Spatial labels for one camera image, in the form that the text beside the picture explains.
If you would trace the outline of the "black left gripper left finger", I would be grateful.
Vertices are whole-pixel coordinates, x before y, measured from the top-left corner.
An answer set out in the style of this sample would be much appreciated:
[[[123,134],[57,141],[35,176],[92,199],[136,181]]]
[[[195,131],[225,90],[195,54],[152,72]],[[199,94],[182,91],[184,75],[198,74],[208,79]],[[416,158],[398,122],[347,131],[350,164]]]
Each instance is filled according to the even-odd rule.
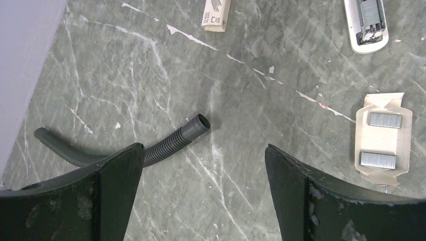
[[[1,240],[123,240],[143,171],[134,143],[56,178],[1,192]]]

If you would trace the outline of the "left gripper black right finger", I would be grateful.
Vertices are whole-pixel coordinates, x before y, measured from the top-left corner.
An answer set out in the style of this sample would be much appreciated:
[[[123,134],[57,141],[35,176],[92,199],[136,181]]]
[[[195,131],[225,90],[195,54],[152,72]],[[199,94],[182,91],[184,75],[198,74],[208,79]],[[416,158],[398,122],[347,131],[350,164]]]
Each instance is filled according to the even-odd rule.
[[[363,188],[274,145],[265,165],[283,240],[425,240],[425,200]]]

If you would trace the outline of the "white staple box tray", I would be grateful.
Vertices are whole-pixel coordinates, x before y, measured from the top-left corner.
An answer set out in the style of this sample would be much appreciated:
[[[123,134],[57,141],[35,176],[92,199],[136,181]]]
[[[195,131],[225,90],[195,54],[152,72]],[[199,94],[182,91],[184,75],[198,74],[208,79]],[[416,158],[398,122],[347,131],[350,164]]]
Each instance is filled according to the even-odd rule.
[[[371,183],[396,186],[397,177],[409,172],[412,111],[401,106],[403,96],[402,92],[368,94],[364,106],[356,112],[354,166]],[[372,112],[402,115],[401,128],[370,126]],[[362,166],[361,152],[396,155],[396,168]]]

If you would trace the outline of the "white staple box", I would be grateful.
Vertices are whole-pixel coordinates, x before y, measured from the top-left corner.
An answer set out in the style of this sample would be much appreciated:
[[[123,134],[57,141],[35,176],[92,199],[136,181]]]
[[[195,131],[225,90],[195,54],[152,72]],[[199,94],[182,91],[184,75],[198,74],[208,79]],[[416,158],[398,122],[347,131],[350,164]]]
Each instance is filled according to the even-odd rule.
[[[206,0],[201,27],[208,32],[225,32],[231,0]]]

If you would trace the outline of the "staple strip in tray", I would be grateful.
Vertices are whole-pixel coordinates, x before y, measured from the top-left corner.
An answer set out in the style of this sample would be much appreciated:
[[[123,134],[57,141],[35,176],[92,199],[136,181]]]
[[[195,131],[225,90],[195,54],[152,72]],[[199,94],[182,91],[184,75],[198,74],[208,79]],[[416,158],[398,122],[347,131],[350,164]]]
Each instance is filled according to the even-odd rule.
[[[402,115],[400,114],[372,112],[369,117],[370,126],[394,129],[401,128]]]
[[[394,170],[396,168],[396,155],[361,152],[360,165]]]

